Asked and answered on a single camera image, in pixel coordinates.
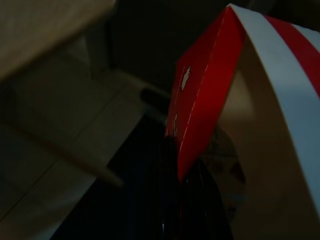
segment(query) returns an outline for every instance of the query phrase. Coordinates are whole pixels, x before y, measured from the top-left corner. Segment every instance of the beige surface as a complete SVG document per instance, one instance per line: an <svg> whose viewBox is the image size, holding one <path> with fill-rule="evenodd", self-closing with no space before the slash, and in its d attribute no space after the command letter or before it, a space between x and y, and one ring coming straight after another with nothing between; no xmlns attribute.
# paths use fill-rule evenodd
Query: beige surface
<svg viewBox="0 0 320 240"><path fill-rule="evenodd" d="M104 165L144 114L145 84L120 71L92 80L88 66L61 52L10 84L0 95L9 120L58 134L61 144ZM50 239L95 178L1 127L0 146L0 239Z"/></svg>
<svg viewBox="0 0 320 240"><path fill-rule="evenodd" d="M246 44L218 124L232 139L247 198L231 223L237 240L319 239L319 218L271 84Z"/></svg>
<svg viewBox="0 0 320 240"><path fill-rule="evenodd" d="M0 2L0 82L107 15L116 0Z"/></svg>

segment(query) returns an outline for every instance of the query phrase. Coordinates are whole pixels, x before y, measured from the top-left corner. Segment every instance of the red and white striped box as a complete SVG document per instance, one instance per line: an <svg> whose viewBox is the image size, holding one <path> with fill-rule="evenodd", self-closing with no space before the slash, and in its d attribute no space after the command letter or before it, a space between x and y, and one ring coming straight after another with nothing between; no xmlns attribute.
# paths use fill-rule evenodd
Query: red and white striped box
<svg viewBox="0 0 320 240"><path fill-rule="evenodd" d="M165 134L178 177L216 126L229 135L247 189L236 239L320 237L319 97L319 33L232 4L177 62Z"/></svg>

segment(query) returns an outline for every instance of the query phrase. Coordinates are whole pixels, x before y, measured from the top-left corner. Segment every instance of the white stripe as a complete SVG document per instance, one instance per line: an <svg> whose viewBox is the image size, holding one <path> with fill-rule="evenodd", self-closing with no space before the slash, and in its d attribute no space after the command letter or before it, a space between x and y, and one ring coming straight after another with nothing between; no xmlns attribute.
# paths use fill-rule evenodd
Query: white stripe
<svg viewBox="0 0 320 240"><path fill-rule="evenodd" d="M320 33L292 24L320 52Z"/></svg>
<svg viewBox="0 0 320 240"><path fill-rule="evenodd" d="M320 213L320 100L298 60L260 13L231 6L264 66Z"/></svg>

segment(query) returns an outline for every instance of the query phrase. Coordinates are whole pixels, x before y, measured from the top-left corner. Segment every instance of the tile floor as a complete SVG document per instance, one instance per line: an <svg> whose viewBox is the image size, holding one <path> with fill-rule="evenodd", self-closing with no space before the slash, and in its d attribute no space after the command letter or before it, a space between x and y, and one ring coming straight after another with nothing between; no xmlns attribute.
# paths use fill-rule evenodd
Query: tile floor
<svg viewBox="0 0 320 240"><path fill-rule="evenodd" d="M106 165L144 113L145 86L121 71L92 80L83 62L56 54L14 81L0 109ZM49 239L95 180L1 126L0 156L0 239Z"/></svg>

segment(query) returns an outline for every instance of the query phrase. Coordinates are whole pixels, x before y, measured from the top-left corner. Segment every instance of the wooden stick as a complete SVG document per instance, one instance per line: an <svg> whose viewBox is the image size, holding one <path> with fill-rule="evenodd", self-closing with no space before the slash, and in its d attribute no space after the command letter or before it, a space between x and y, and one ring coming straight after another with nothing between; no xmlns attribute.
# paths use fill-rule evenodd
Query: wooden stick
<svg viewBox="0 0 320 240"><path fill-rule="evenodd" d="M85 161L79 155L76 156L75 154L70 153L64 147L52 142L51 140L39 137L20 128L19 126L14 125L13 123L1 122L1 124L19 135L21 138L38 145L43 150L51 153L52 155L58 156L90 175L93 175L118 188L122 187L124 184L121 178L102 164L99 165Z"/></svg>

